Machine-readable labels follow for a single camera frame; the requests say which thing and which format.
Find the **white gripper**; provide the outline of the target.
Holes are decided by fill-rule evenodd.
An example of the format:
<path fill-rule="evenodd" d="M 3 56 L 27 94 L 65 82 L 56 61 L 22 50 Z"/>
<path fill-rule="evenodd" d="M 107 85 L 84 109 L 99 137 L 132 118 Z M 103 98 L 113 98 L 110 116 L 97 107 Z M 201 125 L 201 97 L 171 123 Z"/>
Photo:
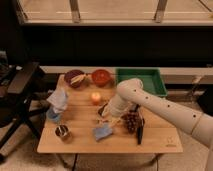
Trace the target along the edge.
<path fill-rule="evenodd" d="M 121 121 L 121 115 L 127 110 L 129 103 L 118 94 L 114 95 L 108 102 L 107 109 L 113 116 L 109 122 L 110 127 L 114 127 Z"/>

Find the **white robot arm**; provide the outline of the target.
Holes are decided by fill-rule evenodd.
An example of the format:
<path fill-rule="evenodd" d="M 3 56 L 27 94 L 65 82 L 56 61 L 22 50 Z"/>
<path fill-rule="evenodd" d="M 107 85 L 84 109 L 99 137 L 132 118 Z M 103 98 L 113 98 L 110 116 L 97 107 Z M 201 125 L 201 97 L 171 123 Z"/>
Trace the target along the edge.
<path fill-rule="evenodd" d="M 213 171 L 212 116 L 146 92 L 142 81 L 137 78 L 124 80 L 117 85 L 116 94 L 108 102 L 108 111 L 118 117 L 129 102 L 147 108 L 208 147 L 205 171 Z"/>

